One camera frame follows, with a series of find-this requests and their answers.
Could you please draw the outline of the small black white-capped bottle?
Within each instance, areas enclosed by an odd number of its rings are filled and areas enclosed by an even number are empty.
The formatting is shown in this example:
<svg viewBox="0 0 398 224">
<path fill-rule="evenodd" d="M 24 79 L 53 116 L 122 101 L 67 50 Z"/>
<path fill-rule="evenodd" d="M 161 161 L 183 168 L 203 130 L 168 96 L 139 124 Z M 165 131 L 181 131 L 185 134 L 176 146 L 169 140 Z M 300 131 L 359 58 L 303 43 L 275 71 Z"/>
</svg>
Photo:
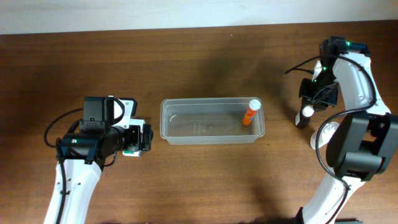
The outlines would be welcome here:
<svg viewBox="0 0 398 224">
<path fill-rule="evenodd" d="M 314 114 L 315 110 L 312 105 L 303 106 L 295 117 L 295 126 L 299 129 L 305 128 Z"/>
</svg>

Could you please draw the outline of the orange glue stick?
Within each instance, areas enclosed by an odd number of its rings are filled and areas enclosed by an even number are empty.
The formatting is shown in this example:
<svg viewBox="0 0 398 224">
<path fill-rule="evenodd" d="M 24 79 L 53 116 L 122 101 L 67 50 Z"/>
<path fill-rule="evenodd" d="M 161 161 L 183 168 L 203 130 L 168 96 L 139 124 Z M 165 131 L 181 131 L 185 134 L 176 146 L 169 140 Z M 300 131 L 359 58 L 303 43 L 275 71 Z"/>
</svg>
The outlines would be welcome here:
<svg viewBox="0 0 398 224">
<path fill-rule="evenodd" d="M 253 99 L 249 102 L 249 107 L 244 114 L 242 124 L 248 126 L 251 124 L 252 119 L 255 117 L 257 111 L 261 108 L 261 102 Z"/>
</svg>

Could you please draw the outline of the clear plastic container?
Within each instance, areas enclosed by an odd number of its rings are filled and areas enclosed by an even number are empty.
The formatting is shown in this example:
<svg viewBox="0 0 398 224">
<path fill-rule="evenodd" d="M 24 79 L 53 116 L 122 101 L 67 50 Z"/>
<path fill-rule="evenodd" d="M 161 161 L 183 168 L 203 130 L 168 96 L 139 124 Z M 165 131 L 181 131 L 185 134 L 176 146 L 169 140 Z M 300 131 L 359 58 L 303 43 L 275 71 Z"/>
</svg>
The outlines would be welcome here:
<svg viewBox="0 0 398 224">
<path fill-rule="evenodd" d="M 257 97 L 166 99 L 160 109 L 160 136 L 171 145 L 250 144 L 265 134 L 264 112 L 242 120 Z"/>
</svg>

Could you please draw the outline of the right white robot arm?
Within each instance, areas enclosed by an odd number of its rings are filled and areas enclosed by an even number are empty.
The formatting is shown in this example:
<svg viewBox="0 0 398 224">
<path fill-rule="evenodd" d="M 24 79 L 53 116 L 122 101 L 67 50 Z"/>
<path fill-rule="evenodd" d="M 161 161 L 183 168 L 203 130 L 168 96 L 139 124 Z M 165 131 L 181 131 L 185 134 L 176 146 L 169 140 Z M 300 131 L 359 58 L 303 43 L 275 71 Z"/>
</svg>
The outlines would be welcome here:
<svg viewBox="0 0 398 224">
<path fill-rule="evenodd" d="M 338 95 L 345 110 L 327 118 L 311 137 L 326 175 L 295 222 L 335 223 L 355 191 L 387 169 L 397 149 L 397 116 L 377 90 L 366 44 L 331 36 L 314 59 L 313 77 L 300 84 L 295 126 L 303 129 L 316 112 L 336 106 Z"/>
</svg>

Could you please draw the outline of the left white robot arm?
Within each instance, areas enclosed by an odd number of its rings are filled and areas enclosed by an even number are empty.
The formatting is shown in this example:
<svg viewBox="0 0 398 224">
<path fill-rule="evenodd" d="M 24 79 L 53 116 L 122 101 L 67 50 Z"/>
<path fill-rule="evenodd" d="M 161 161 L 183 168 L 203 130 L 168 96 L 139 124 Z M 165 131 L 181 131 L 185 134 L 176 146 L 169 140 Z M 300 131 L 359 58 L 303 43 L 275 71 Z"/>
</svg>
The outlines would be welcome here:
<svg viewBox="0 0 398 224">
<path fill-rule="evenodd" d="M 150 151 L 151 125 L 112 126 L 100 132 L 76 132 L 76 121 L 55 143 L 56 177 L 45 223 L 84 223 L 103 169 L 116 162 L 117 153 L 139 157 Z"/>
</svg>

